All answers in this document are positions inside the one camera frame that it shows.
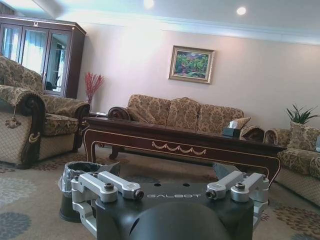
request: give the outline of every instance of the landscape painting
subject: landscape painting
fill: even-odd
[[[210,84],[214,52],[173,46],[169,79]]]

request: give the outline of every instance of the coffee table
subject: coffee table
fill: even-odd
[[[199,133],[162,125],[106,117],[86,117],[83,135],[89,162],[96,161],[95,145],[112,146],[110,159],[118,152],[150,156],[174,156],[173,160],[212,166],[213,162],[258,168],[270,181],[281,168],[277,153],[285,148],[244,138]]]

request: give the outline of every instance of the recessed ceiling light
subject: recessed ceiling light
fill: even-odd
[[[237,10],[236,10],[236,13],[238,14],[238,15],[244,15],[244,14],[246,14],[246,12],[247,12],[247,10],[246,10],[246,8],[245,7],[239,7]]]
[[[143,0],[143,3],[146,9],[151,9],[155,5],[154,0]]]

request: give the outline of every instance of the floral rug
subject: floral rug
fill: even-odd
[[[120,162],[120,176],[138,183],[216,180],[210,167],[120,153],[108,159],[110,149],[98,148],[97,161]],[[0,240],[93,240],[79,223],[59,218],[62,193],[58,180],[64,165],[85,161],[83,148],[39,162],[32,169],[14,169],[0,162]],[[320,209],[274,183],[270,205],[253,233],[254,240],[320,240]]]

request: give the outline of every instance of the screw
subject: screw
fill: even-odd
[[[139,189],[134,191],[134,193],[133,193],[133,197],[136,200],[141,200],[144,197],[144,195],[145,195],[145,193]]]
[[[243,183],[241,183],[241,182],[237,182],[237,183],[235,184],[235,188],[238,189],[238,190],[244,190],[245,187],[246,187],[246,186],[245,186]]]
[[[98,172],[93,172],[91,175],[95,178],[98,178],[98,174],[99,174]]]
[[[106,183],[104,185],[104,189],[107,190],[107,191],[111,191],[114,189],[114,185],[112,183]]]
[[[214,199],[217,196],[217,194],[214,191],[206,191],[205,195],[210,200]]]

